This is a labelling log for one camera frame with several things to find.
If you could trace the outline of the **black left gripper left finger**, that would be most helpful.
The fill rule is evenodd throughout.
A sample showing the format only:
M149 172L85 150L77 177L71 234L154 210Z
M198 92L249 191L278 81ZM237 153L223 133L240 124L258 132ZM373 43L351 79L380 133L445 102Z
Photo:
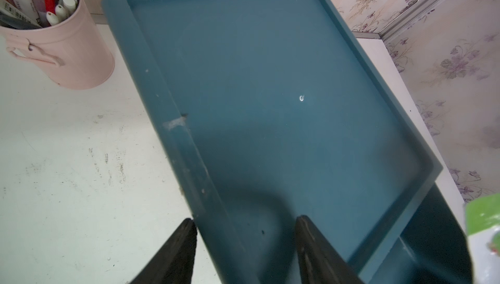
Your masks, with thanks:
M197 227L191 218L187 218L131 284L190 284L196 247Z

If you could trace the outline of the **teal drawer cabinet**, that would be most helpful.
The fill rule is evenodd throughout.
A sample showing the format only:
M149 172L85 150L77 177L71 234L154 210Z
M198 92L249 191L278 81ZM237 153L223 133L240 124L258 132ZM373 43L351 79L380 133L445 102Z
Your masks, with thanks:
M330 0L102 0L223 283L299 283L306 215L365 283L440 164Z

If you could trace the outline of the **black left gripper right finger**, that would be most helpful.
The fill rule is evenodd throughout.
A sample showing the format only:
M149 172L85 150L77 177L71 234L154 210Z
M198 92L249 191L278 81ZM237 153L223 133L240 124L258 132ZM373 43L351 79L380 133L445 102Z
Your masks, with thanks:
M308 216L297 217L294 235L302 283L363 283Z

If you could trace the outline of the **green white seed bag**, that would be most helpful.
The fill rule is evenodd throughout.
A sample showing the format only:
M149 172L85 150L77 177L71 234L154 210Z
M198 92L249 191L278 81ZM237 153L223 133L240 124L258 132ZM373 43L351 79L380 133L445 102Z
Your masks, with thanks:
M473 282L500 284L499 194L487 195L465 207L467 247Z

